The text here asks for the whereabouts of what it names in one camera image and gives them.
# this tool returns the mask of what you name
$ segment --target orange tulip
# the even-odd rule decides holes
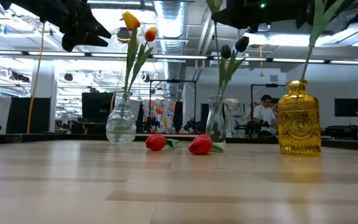
[[[139,46],[139,38],[136,38],[136,47]]]
[[[123,15],[125,25],[129,31],[135,29],[135,27],[140,27],[140,22],[132,15],[130,12],[125,12]]]
[[[146,41],[154,41],[155,36],[157,35],[157,28],[151,27],[144,35]]]

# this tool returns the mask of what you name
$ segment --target ceiling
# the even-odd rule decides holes
[[[105,2],[105,5],[120,1],[100,0],[97,2]],[[209,35],[212,29],[212,22],[208,22],[209,11],[205,0],[185,1],[187,4],[187,12],[185,19],[185,35],[178,40],[185,42],[184,54],[187,55],[199,55],[199,54],[211,54],[216,51],[215,36]],[[39,22],[39,18],[25,9],[12,5],[10,10],[3,11],[0,6],[0,25],[3,25],[2,30],[0,28],[0,50],[19,50],[19,51],[39,51],[41,46],[41,33],[42,23]],[[102,9],[101,7],[95,7],[93,9],[93,15],[107,30],[112,33],[113,37],[108,41],[108,47],[93,47],[93,46],[78,46],[74,49],[75,52],[126,52],[126,44],[122,44],[116,39],[116,32],[120,27],[124,27],[124,21],[120,21],[122,17],[123,9],[115,7],[109,7],[109,9]],[[142,29],[139,31],[140,42],[144,43],[142,38],[143,33],[152,26],[157,26],[157,17],[152,11],[139,11],[131,10],[131,13],[135,15],[142,23]],[[344,21],[348,14],[354,12],[346,12],[345,16],[339,20],[335,20],[330,24],[328,29],[337,33],[341,27],[344,27]],[[6,34],[3,33],[3,28],[6,28]],[[264,33],[263,35],[270,36],[275,34],[294,34],[310,33],[311,27],[304,25],[301,29],[294,29],[294,21],[284,21],[272,24],[271,32]],[[52,24],[46,23],[44,35],[44,51],[61,51],[62,33],[58,28]],[[228,44],[233,46],[235,41],[244,35],[244,30],[237,30],[232,27],[218,24],[218,45],[223,46]],[[154,47],[154,53],[160,54],[161,43],[164,40],[160,37],[156,41],[149,43],[149,47]],[[251,37],[251,43],[255,41],[255,38]],[[294,47],[294,46],[278,46],[278,45],[251,45],[246,54],[253,57],[281,57],[281,58],[305,58],[308,51],[307,47]],[[314,51],[314,58],[322,59],[357,59],[358,47],[320,47]],[[11,71],[19,72],[30,79],[33,74],[34,61],[32,59],[23,58],[0,58],[0,84],[11,83],[23,83],[21,81],[13,80],[10,78]],[[95,86],[118,86],[122,84],[124,80],[125,70],[123,61],[87,61],[87,60],[56,60],[55,61],[58,70],[60,71],[58,84],[59,85],[89,85],[88,82]],[[186,66],[194,66],[194,61],[187,61]],[[264,63],[263,67],[266,69],[276,68],[280,69],[280,73],[285,73],[297,65],[288,63]],[[254,68],[260,69],[260,62],[250,62],[247,66],[249,70]],[[142,71],[149,74],[153,78],[165,79],[167,76],[164,71],[164,63],[161,61],[147,62]],[[64,79],[66,73],[72,73],[74,80],[68,82]],[[148,90],[141,90],[148,87],[149,84],[143,82],[141,74],[136,74],[137,80],[135,81],[135,88],[139,88],[139,92],[135,94],[138,96],[147,96]],[[208,76],[210,73],[201,73],[199,82],[210,83],[211,79]],[[102,91],[112,91],[112,89],[103,89]],[[71,98],[76,95],[80,96],[83,91],[89,91],[87,88],[59,88],[58,98]],[[25,87],[0,87],[0,93],[6,93],[17,96],[29,96],[30,88]],[[157,91],[155,96],[161,97],[163,91]]]

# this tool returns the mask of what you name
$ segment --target air duct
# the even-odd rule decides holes
[[[179,40],[185,35],[185,22],[187,2],[181,1],[155,1],[155,11],[158,14],[157,25],[161,40],[163,54],[184,54],[185,43]],[[185,64],[182,62],[164,62],[164,75],[166,79],[184,80]],[[180,99],[183,84],[166,84],[164,97]]]

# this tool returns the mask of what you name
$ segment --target embossed glass vase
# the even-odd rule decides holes
[[[130,107],[132,93],[116,93],[114,109],[106,125],[106,136],[112,144],[130,144],[135,140],[136,123]]]
[[[209,97],[209,114],[206,122],[206,134],[215,144],[226,143],[226,128],[223,120],[221,96]]]
[[[278,141],[282,154],[321,155],[319,104],[316,97],[306,93],[307,83],[288,82],[289,92],[278,102]]]

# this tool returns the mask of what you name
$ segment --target glass vase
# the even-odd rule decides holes
[[[226,128],[224,126],[222,111],[221,96],[210,96],[206,134],[215,144],[226,143]]]
[[[278,141],[282,154],[321,155],[319,104],[316,97],[306,93],[307,83],[288,82],[289,92],[278,102]]]
[[[135,139],[136,123],[130,107],[132,93],[116,93],[114,109],[106,125],[106,136],[112,144],[130,144]]]

